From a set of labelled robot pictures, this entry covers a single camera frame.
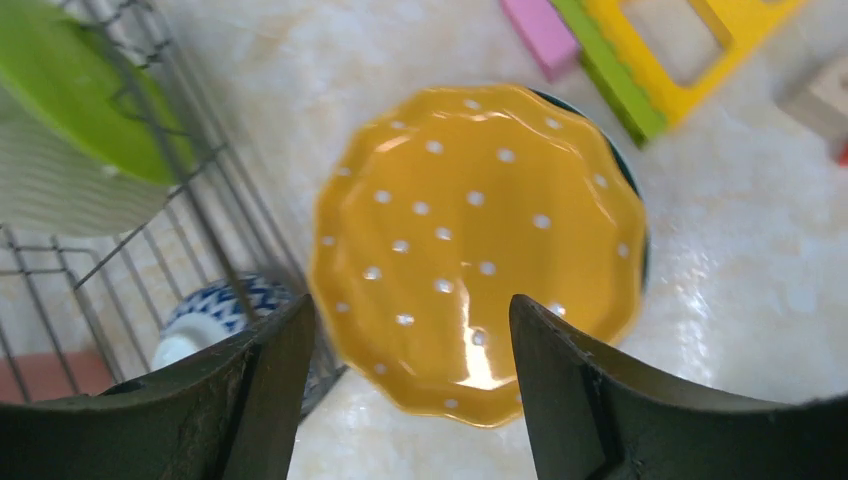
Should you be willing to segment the yellow dotted plate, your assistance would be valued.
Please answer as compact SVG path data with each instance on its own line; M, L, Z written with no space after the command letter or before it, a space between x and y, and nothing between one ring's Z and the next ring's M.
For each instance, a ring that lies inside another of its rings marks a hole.
M428 88L351 138L309 285L341 359L401 410L498 427L522 412L512 297L618 341L646 227L595 123L526 87Z

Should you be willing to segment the white plate green red rim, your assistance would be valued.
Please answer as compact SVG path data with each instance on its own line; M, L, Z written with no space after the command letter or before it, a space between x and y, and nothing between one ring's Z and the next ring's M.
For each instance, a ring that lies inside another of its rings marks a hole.
M543 99L544 101L546 101L547 103L555 106L559 110L571 112L573 114L576 114L576 115L588 120L590 123L594 123L594 121L590 117L585 115L581 110L579 110L578 108L569 104L568 102L565 102L565 101L557 98L556 96L550 95L549 93L546 93L546 92L543 92L543 91L540 91L540 90L537 90L537 89L534 89L534 88L531 88L530 91L533 92L536 96L538 96L541 99ZM629 165L627 164L625 158L622 156L620 150L615 145L615 143L612 141L612 139L606 134L606 132L601 127L599 127L599 131L601 132L601 135L606 140L606 143L607 143L608 147L610 148L610 150L612 152L612 155L615 159L615 162L616 162L616 165L617 165L617 168L618 168L620 174L626 180L630 189L636 194L636 196L638 197L640 202L644 203L644 200L643 200L641 192L638 188L636 179L635 179L631 169L629 168ZM642 267L641 267L641 273L642 273L641 291L642 291L642 294L645 294L645 292L647 290L647 285L648 285L648 280L649 280L649 275L650 275L650 256L651 256L651 235L650 235L650 228L646 227L646 235L645 235L644 247L643 247L643 250L642 250L642 258L641 258L641 260L642 260Z

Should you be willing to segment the pink toy brick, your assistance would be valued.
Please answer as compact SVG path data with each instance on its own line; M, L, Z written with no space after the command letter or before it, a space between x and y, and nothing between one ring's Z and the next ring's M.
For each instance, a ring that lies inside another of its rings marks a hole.
M500 0L500 7L548 82L578 63L580 44L547 0Z

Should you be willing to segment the green toy brick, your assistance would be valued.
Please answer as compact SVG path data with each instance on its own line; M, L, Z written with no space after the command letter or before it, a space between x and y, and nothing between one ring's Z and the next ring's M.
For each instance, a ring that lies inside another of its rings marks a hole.
M580 63L634 144L645 147L667 127L665 116L618 56L585 1L552 1L581 46Z

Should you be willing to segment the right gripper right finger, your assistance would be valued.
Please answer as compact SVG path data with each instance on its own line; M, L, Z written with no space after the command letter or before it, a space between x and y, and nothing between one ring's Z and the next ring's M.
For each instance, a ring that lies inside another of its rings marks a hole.
M843 479L847 399L787 405L652 367L525 295L509 307L541 479Z

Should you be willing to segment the orange patterned bowl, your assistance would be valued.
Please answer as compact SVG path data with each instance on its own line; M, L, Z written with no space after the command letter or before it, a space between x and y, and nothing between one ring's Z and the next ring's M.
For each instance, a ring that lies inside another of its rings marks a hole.
M246 272L240 275L249 306L267 316L293 299L279 282ZM221 278L196 290L172 311L160 331L151 369L159 370L208 348L248 327L248 315L230 282Z

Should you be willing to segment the yellow triangular toy frame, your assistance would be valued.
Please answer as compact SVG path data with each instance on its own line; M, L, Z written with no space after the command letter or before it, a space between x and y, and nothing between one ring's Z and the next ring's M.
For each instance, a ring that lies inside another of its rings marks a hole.
M802 7L800 1L585 1L668 130Z

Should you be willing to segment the orange toy cube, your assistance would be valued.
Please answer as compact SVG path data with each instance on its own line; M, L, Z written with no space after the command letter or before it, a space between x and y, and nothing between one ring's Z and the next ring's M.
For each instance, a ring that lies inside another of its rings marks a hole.
M844 147L837 154L836 163L840 167L844 167L844 168L848 167L848 144L845 144Z

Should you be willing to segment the pink mug white inside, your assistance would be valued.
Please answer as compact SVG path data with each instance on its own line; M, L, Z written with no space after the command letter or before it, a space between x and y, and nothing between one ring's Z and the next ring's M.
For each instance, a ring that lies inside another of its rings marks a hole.
M13 357L1 355L1 401L23 404L53 400L77 394L99 394L114 384L113 377L93 351L66 352L65 361L77 385L77 391L54 353L36 353Z

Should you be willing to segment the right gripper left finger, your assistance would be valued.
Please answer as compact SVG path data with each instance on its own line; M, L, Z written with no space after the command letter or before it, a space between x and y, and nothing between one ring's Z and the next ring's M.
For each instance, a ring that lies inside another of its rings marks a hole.
M301 296L96 396L1 408L5 479L284 479L313 352Z

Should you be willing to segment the beige wooden cube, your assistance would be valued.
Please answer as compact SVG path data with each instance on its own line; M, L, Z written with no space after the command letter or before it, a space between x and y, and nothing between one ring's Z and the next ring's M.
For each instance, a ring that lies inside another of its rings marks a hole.
M831 60L777 102L798 123L831 143L847 140L847 56Z

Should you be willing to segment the woven bamboo tray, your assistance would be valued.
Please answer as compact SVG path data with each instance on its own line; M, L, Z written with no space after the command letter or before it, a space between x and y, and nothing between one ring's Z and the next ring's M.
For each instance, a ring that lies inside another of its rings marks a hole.
M155 216L169 188L101 164L1 91L1 222L29 231L98 237Z

